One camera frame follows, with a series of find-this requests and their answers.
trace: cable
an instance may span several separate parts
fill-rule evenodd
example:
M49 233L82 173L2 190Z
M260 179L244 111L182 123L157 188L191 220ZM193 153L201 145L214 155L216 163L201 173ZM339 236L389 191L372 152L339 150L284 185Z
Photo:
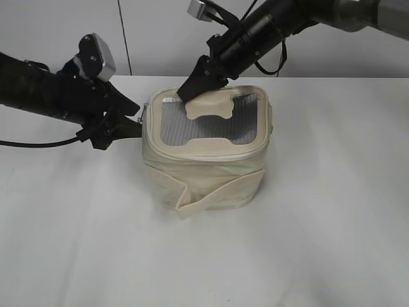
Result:
M105 114L104 118L102 118L101 122L91 127L87 130L82 130L77 133L78 136L72 139L67 139L66 141L55 142L55 143L45 143L45 144L31 144L31 143L16 143L16 142L7 142L7 141L0 141L0 146L7 146L7 147L15 147L15 148L54 148L54 147L61 147L65 145L69 145L78 141L85 142L88 139L92 138L92 135L100 128L102 125L108 120L110 117L112 110L114 109L114 104L111 103L108 112Z
M127 52L129 73L130 73L130 75L132 75L132 66L131 66L131 64L130 64L129 51L128 51L128 43L127 43L127 36L125 35L125 27L124 27L124 25L123 25L123 17L122 17L122 9L121 9L120 0L118 0L118 10L120 11L122 35L123 35L123 41L124 41L124 43L125 43L125 50L126 50L126 52Z
M206 16L209 17L210 19L212 19L213 21L217 22L218 24L221 24L221 25L226 26L226 27L228 26L228 24L226 24L226 22L223 19L218 18L218 16L216 16L216 15L214 15L212 13L207 13Z
M53 147L69 145L69 144L72 144L78 141L79 141L78 137L67 139L66 141L62 141L62 142L47 143L47 144L29 144L29 143L15 143L15 142L0 141L0 146L17 147L17 148L53 148Z
M287 45L286 45L286 40L282 41L282 51L281 51L281 60L278 69L275 72L269 72L266 69L264 69L259 62L256 62L256 67L260 72L262 72L265 75L275 75L279 74L282 68L284 67L284 64L287 62L288 58L288 53L287 53Z
M254 8L254 6L257 4L258 0L254 0L253 3L250 5L249 9L247 10L247 12L245 12L243 18L241 21L243 21L244 19L247 18L247 16L249 16L250 12L252 11L252 9Z

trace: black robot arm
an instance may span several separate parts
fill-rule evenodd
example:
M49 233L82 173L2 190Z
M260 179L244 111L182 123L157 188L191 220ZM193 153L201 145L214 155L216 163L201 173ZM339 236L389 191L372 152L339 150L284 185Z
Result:
M203 21L219 21L219 14L229 29L208 40L210 55L199 58L178 91L184 102L226 86L287 37L317 23L344 31L371 26L409 40L407 0L267 0L243 20L210 0L192 0L188 12Z
M0 53L0 104L82 126L64 142L0 145L47 148L90 139L94 148L106 150L114 140L141 137L141 124L127 118L140 107L109 82L115 69L108 46L96 34L84 36L79 53L56 74L42 63Z

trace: beige fabric bag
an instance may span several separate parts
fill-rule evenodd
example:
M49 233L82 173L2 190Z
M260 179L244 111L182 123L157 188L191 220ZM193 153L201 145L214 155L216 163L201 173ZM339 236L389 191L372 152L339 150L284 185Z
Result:
M155 194L182 218L248 204L272 132L266 93L224 88L185 106L176 91L161 91L145 105L143 157Z

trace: bag lid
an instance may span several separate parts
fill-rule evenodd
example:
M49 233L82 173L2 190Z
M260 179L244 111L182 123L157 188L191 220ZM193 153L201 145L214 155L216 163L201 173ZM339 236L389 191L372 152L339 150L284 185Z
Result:
M261 88L223 88L186 105L176 92L174 88L155 94L147 107L145 137L158 154L180 159L235 160L268 145L272 115Z

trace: white table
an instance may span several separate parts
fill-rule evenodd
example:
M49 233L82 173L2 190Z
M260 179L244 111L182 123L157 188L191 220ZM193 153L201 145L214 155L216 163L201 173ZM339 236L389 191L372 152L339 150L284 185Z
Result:
M143 104L180 77L115 77ZM408 306L409 79L240 79L275 111L248 207L151 200L140 140L0 148L0 306ZM79 127L0 107L0 139Z

